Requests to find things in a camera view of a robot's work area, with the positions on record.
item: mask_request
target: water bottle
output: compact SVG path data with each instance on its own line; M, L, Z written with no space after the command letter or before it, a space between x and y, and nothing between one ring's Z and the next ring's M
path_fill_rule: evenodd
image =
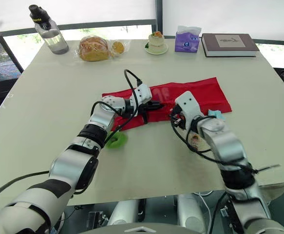
M69 50L68 44L48 13L37 5L30 5L29 10L36 31L44 39L50 50L57 55L65 54Z

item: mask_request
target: red cloth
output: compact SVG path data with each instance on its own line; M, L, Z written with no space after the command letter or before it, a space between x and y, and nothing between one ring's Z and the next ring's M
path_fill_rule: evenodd
M160 103L164 104L164 107L159 110L149 111L148 122L170 120L169 114L171 113L171 109L175 106L174 100L187 90L191 91L194 95L204 115L208 114L208 110L220 110L222 113L231 112L231 107L224 96L216 77L197 82L161 84L150 87L150 89L152 100L160 101ZM102 96L111 95L129 99L131 94L131 89L128 89L120 92L102 94ZM114 122L114 127L125 121L126 119L117 117ZM122 129L135 128L143 124L143 117L138 115Z

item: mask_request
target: tissue box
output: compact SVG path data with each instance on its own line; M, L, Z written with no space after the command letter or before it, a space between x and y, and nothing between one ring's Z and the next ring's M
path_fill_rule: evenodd
M175 50L176 52L197 53L199 45L199 36L192 33L176 33Z

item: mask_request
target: small plate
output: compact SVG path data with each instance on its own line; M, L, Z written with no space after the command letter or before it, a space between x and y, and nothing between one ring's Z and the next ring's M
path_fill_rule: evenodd
M165 46L165 50L162 51L162 52L159 52L159 53L151 52L151 51L149 51L148 48L145 48L145 50L146 50L147 53L149 53L149 54L151 54L151 55L162 55L162 54L164 54L165 52L167 52L167 51L168 51L168 48L169 48L166 43L164 44L164 46Z

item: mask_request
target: tissue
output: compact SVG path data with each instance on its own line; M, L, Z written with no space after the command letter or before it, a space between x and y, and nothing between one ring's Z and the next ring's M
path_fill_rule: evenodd
M175 51L197 53L199 45L199 27L178 26L175 36Z

